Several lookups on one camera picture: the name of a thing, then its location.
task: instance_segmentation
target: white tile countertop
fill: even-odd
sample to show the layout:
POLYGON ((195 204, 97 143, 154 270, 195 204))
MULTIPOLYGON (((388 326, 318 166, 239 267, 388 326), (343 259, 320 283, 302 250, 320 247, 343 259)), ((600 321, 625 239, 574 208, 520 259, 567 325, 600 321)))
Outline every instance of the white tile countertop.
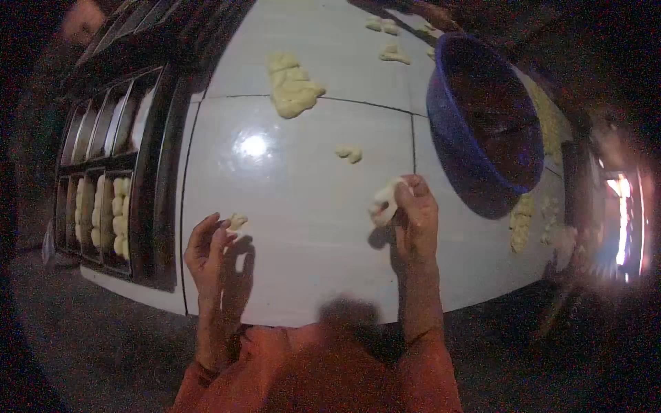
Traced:
MULTIPOLYGON (((508 217, 472 212, 436 156, 424 103, 434 70, 429 46, 408 32, 368 30, 367 15, 344 0, 258 0, 199 99, 190 153, 183 151, 187 163, 180 163, 186 172, 177 188, 178 238, 183 251, 193 227, 216 211, 248 216, 241 232, 253 238, 255 265, 243 323, 315 322, 319 307, 339 295, 371 301, 381 322, 396 321, 397 279, 388 246, 368 242, 368 208, 392 178, 414 171, 427 179, 440 207, 445 311, 538 280, 551 257, 551 247, 539 242, 539 204, 544 195, 564 204, 562 180, 544 171, 533 191, 537 213, 528 247, 511 252, 508 217), (379 60, 392 41, 411 57, 410 66, 379 60), (291 120, 279 117, 268 97, 266 59, 277 50, 295 54, 327 89, 314 108, 291 120), (362 161, 339 159, 339 144, 361 147, 362 161)), ((187 310, 196 314, 197 291, 181 268, 187 310)))

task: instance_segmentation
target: person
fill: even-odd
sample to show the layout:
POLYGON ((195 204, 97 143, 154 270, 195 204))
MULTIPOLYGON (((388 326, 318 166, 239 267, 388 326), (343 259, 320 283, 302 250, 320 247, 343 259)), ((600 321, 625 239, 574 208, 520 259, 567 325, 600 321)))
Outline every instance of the person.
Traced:
POLYGON ((371 357, 350 326, 333 318, 301 328, 252 327, 241 337, 238 361, 228 366, 227 341, 237 325, 224 303, 221 308, 221 291, 236 234, 215 213, 195 227, 184 254, 200 318, 195 358, 169 412, 461 412, 444 342, 438 205, 421 176, 403 178, 408 185, 396 187, 393 224, 405 264, 407 350, 396 366, 371 357))

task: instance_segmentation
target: person's left hand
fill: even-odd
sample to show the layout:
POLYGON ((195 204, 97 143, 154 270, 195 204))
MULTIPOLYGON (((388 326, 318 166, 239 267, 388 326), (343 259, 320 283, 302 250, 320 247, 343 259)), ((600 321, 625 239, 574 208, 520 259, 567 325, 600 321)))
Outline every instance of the person's left hand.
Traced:
POLYGON ((229 220, 218 221, 218 212, 209 215, 193 228, 184 253, 184 262, 198 289, 198 299, 218 299, 223 289, 225 247, 237 238, 228 233, 229 220))

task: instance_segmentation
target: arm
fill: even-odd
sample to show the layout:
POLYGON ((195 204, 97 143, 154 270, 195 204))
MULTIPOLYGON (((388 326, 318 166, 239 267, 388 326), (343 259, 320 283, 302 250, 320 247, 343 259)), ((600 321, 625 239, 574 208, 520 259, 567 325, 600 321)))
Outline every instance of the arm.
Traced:
POLYGON ((443 335, 436 245, 438 205, 422 177, 404 177, 395 200, 397 252, 407 263, 403 328, 408 351, 397 364, 407 411, 461 412, 452 360, 443 335))
POLYGON ((236 238, 217 213, 199 223, 190 235, 184 260, 198 290, 198 332, 195 361, 186 370, 170 412, 195 409, 202 395, 227 363, 227 341, 233 324, 221 312, 225 247, 236 238))

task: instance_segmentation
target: blue bowl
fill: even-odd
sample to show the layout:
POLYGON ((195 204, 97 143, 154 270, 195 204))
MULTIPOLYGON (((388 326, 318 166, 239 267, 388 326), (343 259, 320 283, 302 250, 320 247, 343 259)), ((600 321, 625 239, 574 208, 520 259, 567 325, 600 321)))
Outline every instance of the blue bowl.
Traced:
POLYGON ((444 34, 427 111, 437 151, 490 189, 517 195, 541 178, 544 148, 535 108, 512 67, 476 38, 444 34))

